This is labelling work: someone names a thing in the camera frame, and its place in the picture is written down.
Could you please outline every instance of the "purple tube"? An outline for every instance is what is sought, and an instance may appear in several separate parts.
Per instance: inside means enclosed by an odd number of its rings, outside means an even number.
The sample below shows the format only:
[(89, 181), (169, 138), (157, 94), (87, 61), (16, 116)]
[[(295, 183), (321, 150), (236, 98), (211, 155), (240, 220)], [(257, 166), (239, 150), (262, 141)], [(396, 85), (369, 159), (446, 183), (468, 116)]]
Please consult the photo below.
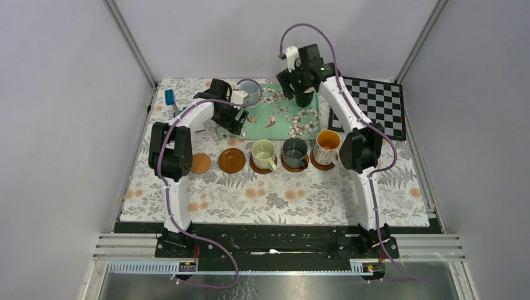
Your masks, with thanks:
[(283, 40), (285, 39), (285, 36), (287, 35), (287, 33), (290, 30), (292, 30), (293, 28), (299, 27), (299, 26), (306, 26), (306, 27), (309, 27), (309, 28), (313, 28), (315, 31), (317, 31), (326, 40), (326, 42), (329, 45), (329, 48), (331, 50), (331, 55), (333, 56), (333, 64), (334, 64), (334, 68), (335, 68), (335, 80), (337, 81), (337, 88), (339, 89), (339, 91), (341, 93), (341, 96), (344, 98), (346, 104), (348, 105), (348, 107), (350, 108), (352, 113), (355, 115), (357, 120), (361, 124), (365, 125), (366, 127), (370, 128), (371, 130), (375, 131), (378, 135), (380, 135), (382, 138), (384, 138), (390, 144), (390, 146), (392, 147), (392, 152), (394, 153), (394, 158), (392, 159), (392, 163), (389, 166), (387, 166), (387, 167), (384, 167), (384, 168), (381, 168), (381, 169), (375, 169), (372, 172), (370, 172), (370, 174), (368, 174), (368, 179), (369, 179), (369, 182), (370, 182), (370, 190), (372, 192), (372, 200), (374, 201), (374, 210), (376, 210), (376, 214), (375, 215), (376, 215), (377, 238), (379, 239), (379, 242), (381, 243), (381, 249), (383, 250), (383, 252), (386, 255), (386, 257), (388, 259), (390, 259), (390, 261), (401, 272), (403, 272), (404, 274), (408, 275), (410, 278), (412, 278), (412, 279), (414, 279), (416, 281), (419, 281), (419, 282), (422, 282), (422, 283), (425, 283), (425, 284), (429, 284), (429, 285), (433, 285), (434, 283), (432, 281), (428, 281), (428, 280), (425, 280), (425, 279), (418, 278), (415, 275), (413, 275), (412, 273), (410, 273), (409, 271), (407, 271), (401, 264), (398, 264), (398, 262), (396, 262), (394, 260), (394, 258), (392, 258), (392, 256), (390, 256), (390, 254), (388, 253), (386, 248), (383, 247), (383, 239), (381, 237), (381, 229), (380, 229), (380, 224), (379, 224), (379, 214), (377, 213), (377, 210), (379, 208), (378, 208), (378, 202), (376, 200), (376, 190), (375, 190), (374, 183), (373, 183), (373, 180), (372, 180), (372, 175), (376, 174), (376, 173), (379, 173), (379, 172), (390, 170), (396, 164), (396, 161), (398, 160), (398, 150), (396, 149), (394, 143), (392, 143), (390, 138), (388, 136), (386, 136), (386, 134), (384, 134), (383, 132), (381, 132), (380, 130), (378, 130), (377, 128), (372, 126), (371, 124), (369, 124), (369, 123), (365, 122), (363, 119), (361, 119), (359, 114), (353, 108), (353, 105), (348, 100), (348, 97), (346, 96), (346, 93), (343, 91), (343, 87), (342, 87), (341, 82), (339, 80), (339, 69), (337, 68), (337, 59), (335, 57), (335, 49), (333, 48), (333, 45), (331, 44), (331, 41), (329, 41), (328, 37), (320, 29), (318, 29), (317, 27), (315, 27), (315, 26), (313, 26), (311, 24), (307, 24), (307, 23), (299, 23), (299, 24), (295, 24), (295, 25), (289, 27), (284, 32), (284, 34), (282, 35), (281, 40), (280, 40), (280, 55), (283, 53)]
[[(261, 101), (261, 97), (263, 96), (263, 90), (261, 89), (261, 86), (259, 85), (259, 83), (257, 81), (255, 81), (255, 80), (253, 80), (253, 79), (242, 79), (242, 80), (240, 80), (238, 82), (238, 84), (243, 82), (243, 81), (252, 81), (252, 82), (256, 83), (257, 86), (259, 87), (259, 98), (256, 101), (254, 101), (253, 103), (249, 103), (249, 104), (234, 104), (234, 103), (226, 102), (226, 101), (220, 100), (220, 99), (205, 99), (205, 100), (198, 101), (196, 104), (193, 104), (192, 106), (190, 106), (186, 110), (184, 110), (178, 116), (178, 118), (173, 122), (171, 127), (167, 130), (166, 137), (164, 138), (164, 142), (162, 143), (162, 148), (160, 149), (160, 156), (159, 157), (160, 158), (164, 157), (164, 151), (166, 150), (166, 145), (169, 142), (169, 137), (171, 136), (171, 133), (173, 132), (173, 129), (177, 126), (177, 124), (179, 124), (179, 122), (181, 121), (181, 119), (184, 116), (186, 116), (189, 112), (191, 112), (198, 105), (201, 105), (201, 104), (204, 104), (204, 103), (208, 103), (208, 102), (215, 102), (215, 103), (223, 103), (223, 104), (227, 104), (227, 105), (239, 106), (239, 107), (242, 107), (242, 108), (247, 108), (249, 106), (254, 106), (259, 101)], [(162, 176), (162, 159), (158, 159), (158, 162), (156, 164), (156, 171), (157, 171), (157, 174), (158, 174), (158, 178), (162, 179), (162, 181), (164, 182), (164, 185), (166, 186), (165, 190), (166, 190), (167, 215), (169, 216), (169, 219), (171, 220), (171, 223), (173, 223), (173, 225), (181, 233), (183, 233), (184, 235), (189, 236), (190, 238), (193, 238), (193, 239), (198, 239), (200, 241), (205, 241), (207, 243), (210, 243), (210, 244), (213, 244), (213, 245), (219, 247), (219, 249), (221, 249), (223, 252), (226, 253), (226, 255), (228, 255), (228, 258), (230, 258), (230, 260), (234, 264), (234, 269), (236, 270), (236, 277), (234, 278), (234, 282), (232, 282), (231, 284), (228, 284), (227, 286), (214, 286), (212, 284), (180, 281), (179, 279), (177, 279), (177, 282), (183, 282), (185, 284), (190, 284), (192, 286), (202, 286), (204, 288), (211, 288), (211, 289), (229, 289), (229, 288), (235, 286), (238, 283), (238, 280), (239, 280), (239, 268), (238, 268), (238, 264), (237, 264), (236, 260), (234, 259), (234, 256), (232, 256), (232, 254), (230, 254), (230, 251), (228, 251), (225, 247), (223, 247), (218, 242), (213, 241), (211, 239), (207, 239), (205, 237), (195, 236), (195, 235), (185, 231), (181, 226), (179, 226), (179, 224), (175, 221), (175, 218), (173, 217), (173, 212), (171, 211), (171, 202), (169, 201), (169, 183), (166, 180), (166, 178), (164, 176)]]

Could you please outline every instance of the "blue object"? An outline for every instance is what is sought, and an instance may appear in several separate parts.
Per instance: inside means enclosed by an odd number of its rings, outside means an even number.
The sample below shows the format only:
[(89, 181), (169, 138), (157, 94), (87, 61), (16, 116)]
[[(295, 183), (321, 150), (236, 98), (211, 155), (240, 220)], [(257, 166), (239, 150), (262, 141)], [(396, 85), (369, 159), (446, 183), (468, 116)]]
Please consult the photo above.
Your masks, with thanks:
[(165, 90), (166, 95), (166, 105), (174, 105), (175, 104), (175, 92), (172, 89)]

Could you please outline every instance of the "checkerboard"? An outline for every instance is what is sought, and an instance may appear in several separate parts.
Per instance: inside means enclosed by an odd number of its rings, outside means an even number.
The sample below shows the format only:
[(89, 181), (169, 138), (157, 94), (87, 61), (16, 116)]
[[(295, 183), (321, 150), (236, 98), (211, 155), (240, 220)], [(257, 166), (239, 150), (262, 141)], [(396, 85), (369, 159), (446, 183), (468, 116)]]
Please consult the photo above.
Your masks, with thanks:
[[(375, 123), (381, 123), (389, 138), (404, 141), (405, 113), (403, 109), (403, 87), (400, 84), (343, 77), (346, 88), (359, 108)], [(331, 109), (329, 123), (331, 130), (343, 132), (337, 116)]]

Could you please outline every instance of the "orange coaster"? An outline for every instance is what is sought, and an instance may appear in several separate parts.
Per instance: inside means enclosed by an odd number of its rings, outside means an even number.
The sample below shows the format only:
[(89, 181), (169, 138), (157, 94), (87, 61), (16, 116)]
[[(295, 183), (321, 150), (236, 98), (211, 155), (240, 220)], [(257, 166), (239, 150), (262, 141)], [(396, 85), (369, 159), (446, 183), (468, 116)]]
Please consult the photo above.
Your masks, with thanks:
[[(276, 156), (274, 158), (274, 163), (275, 164), (278, 164), (278, 157)], [(267, 175), (269, 173), (271, 173), (272, 171), (270, 169), (260, 169), (258, 168), (255, 164), (254, 164), (254, 161), (252, 160), (252, 154), (250, 155), (250, 159), (249, 159), (249, 164), (250, 164), (250, 168), (252, 168), (252, 170), (258, 174), (261, 174), (261, 175)]]
[[(306, 156), (304, 156), (304, 158), (306, 159), (306, 161), (309, 160), (309, 156), (307, 154)], [(297, 168), (289, 167), (283, 160), (283, 156), (281, 156), (281, 161), (282, 161), (282, 166), (285, 168), (285, 170), (289, 172), (298, 173), (298, 172), (302, 172), (303, 170), (305, 170), (304, 168), (301, 168), (301, 167), (297, 167)]]
[(219, 168), (225, 173), (233, 174), (241, 171), (245, 166), (245, 154), (236, 148), (226, 149), (221, 152), (217, 163)]
[(202, 174), (210, 168), (212, 160), (206, 153), (197, 153), (193, 155), (193, 163), (191, 164), (191, 172), (194, 174)]
[(328, 171), (328, 170), (331, 170), (333, 168), (335, 168), (335, 165), (332, 163), (332, 164), (328, 164), (327, 166), (323, 166), (322, 164), (319, 164), (318, 162), (316, 162), (314, 160), (314, 157), (313, 157), (313, 150), (311, 150), (311, 164), (319, 169), (319, 170), (322, 170), (322, 171)]

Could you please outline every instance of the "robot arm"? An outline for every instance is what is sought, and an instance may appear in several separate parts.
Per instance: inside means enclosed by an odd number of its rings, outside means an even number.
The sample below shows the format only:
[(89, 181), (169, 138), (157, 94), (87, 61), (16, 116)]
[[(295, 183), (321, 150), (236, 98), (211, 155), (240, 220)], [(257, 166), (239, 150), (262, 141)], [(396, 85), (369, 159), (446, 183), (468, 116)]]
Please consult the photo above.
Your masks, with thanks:
[[(224, 101), (241, 104), (246, 93), (235, 91), (227, 82), (213, 79), (211, 86), (204, 92), (195, 95), (193, 103), (181, 114), (169, 123), (156, 122), (151, 128), (151, 143), (149, 145), (149, 167), (154, 169), (158, 176), (157, 163), (161, 159), (161, 173), (165, 178), (171, 178), (174, 183), (168, 188), (169, 204), (174, 220), (181, 228), (186, 230), (191, 223), (191, 217), (187, 210), (186, 186), (188, 185), (188, 174), (193, 162), (191, 149), (191, 133), (194, 133), (206, 120), (212, 119), (220, 126), (226, 128), (233, 134), (240, 134), (243, 123), (248, 112), (240, 107), (226, 105)], [(206, 102), (205, 99), (217, 99), (215, 102)], [(164, 139), (169, 131), (170, 124), (177, 123), (177, 127), (171, 132), (168, 142), (174, 141), (174, 149), (167, 148)], [(164, 147), (163, 157), (160, 157), (161, 149)], [(164, 227), (174, 233), (178, 228), (166, 218)]]
[[(346, 90), (344, 85), (344, 80), (342, 77), (339, 78), (342, 84), (342, 88)], [(348, 105), (346, 104), (344, 98), (339, 94), (337, 88), (337, 82), (334, 77), (328, 78), (326, 81), (322, 82), (320, 85), (320, 95), (329, 103), (333, 112), (339, 118), (344, 132), (347, 134), (346, 139), (351, 139), (353, 130), (361, 131), (365, 128), (362, 125), (355, 115), (350, 111)], [(348, 95), (348, 100), (353, 104), (353, 108), (357, 110), (357, 114), (363, 118), (367, 123), (371, 123), (370, 119), (359, 109), (359, 106), (354, 102), (353, 98)], [(343, 147), (347, 147), (349, 143), (344, 143)], [(351, 153), (351, 149), (344, 149), (344, 156), (348, 156), (348, 153)], [(355, 191), (357, 192), (357, 200), (359, 201), (360, 211), (356, 211), (356, 217), (359, 219), (361, 226), (366, 229), (376, 229), (376, 222), (374, 214), (379, 214), (379, 221), (381, 224), (386, 223), (386, 219), (381, 213), (381, 211), (374, 210), (374, 203), (372, 199), (372, 194), (369, 188), (368, 174), (374, 169), (374, 166), (367, 167), (361, 172), (353, 173), (353, 182), (355, 184)], [(377, 179), (374, 178), (374, 184), (376, 189), (376, 198), (379, 199), (378, 189), (377, 189)]]
[[(333, 108), (344, 132), (347, 134), (340, 150), (340, 158), (346, 169), (355, 171), (353, 181), (361, 208), (360, 211), (356, 211), (356, 217), (362, 227), (361, 238), (362, 243), (366, 245), (365, 249), (373, 248), (379, 244), (376, 236), (378, 228), (375, 214), (379, 216), (382, 240), (383, 242), (387, 241), (390, 237), (389, 228), (382, 212), (374, 209), (374, 199), (368, 178), (368, 174), (378, 164), (383, 145), (382, 137), (360, 122), (363, 120), (365, 123), (372, 123), (359, 109), (349, 93), (346, 93), (345, 99), (339, 92), (346, 90), (344, 80), (338, 74), (341, 85), (339, 88), (335, 78), (334, 64), (324, 64), (316, 44), (300, 49), (293, 46), (288, 47), (281, 58), (287, 61), (287, 68), (276, 77), (284, 90), (284, 95), (288, 99), (295, 98), (298, 106), (305, 107), (311, 103), (313, 92), (318, 92)], [(350, 110), (350, 106), (355, 110), (355, 114)], [(379, 130), (383, 130), (380, 124), (373, 125)], [(377, 179), (373, 178), (372, 181), (376, 195), (375, 201), (380, 208)]]

